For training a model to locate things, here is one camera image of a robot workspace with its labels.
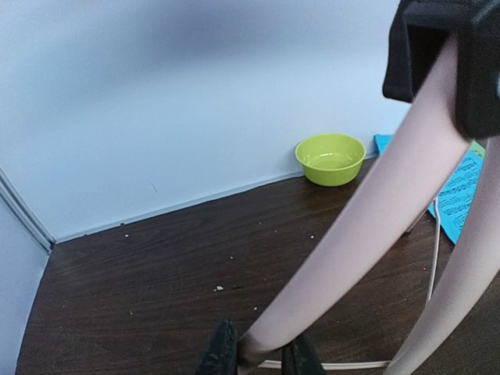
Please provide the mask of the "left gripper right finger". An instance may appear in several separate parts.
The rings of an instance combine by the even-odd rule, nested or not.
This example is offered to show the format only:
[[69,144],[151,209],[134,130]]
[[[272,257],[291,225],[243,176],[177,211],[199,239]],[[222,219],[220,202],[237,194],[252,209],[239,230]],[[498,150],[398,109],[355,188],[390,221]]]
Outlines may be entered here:
[[315,349],[304,335],[297,336],[281,350],[283,375],[326,375]]

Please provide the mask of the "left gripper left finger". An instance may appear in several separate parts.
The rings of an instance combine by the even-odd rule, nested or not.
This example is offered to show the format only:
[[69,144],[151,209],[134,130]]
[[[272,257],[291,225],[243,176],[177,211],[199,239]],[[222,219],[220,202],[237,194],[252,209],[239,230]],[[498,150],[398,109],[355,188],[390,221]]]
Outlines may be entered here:
[[195,368],[196,375],[238,373],[238,333],[231,320],[221,320]]

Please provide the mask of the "pink music stand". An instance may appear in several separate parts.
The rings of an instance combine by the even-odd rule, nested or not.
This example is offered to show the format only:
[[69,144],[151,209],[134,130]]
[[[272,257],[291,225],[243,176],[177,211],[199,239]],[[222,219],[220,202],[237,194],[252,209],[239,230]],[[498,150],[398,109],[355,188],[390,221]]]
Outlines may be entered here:
[[304,332],[362,279],[478,138],[487,140],[487,151],[462,233],[387,373],[417,370],[497,275],[498,2],[402,2],[391,27],[384,95],[410,103],[405,119],[323,239],[241,338],[240,374]]

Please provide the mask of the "blue sheet music paper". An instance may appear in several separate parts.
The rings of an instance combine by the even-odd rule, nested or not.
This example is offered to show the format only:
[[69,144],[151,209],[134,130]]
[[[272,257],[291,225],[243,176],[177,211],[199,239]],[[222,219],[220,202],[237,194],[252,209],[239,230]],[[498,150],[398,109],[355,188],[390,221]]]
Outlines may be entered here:
[[484,159],[469,151],[438,195],[442,230],[455,245],[470,210]]

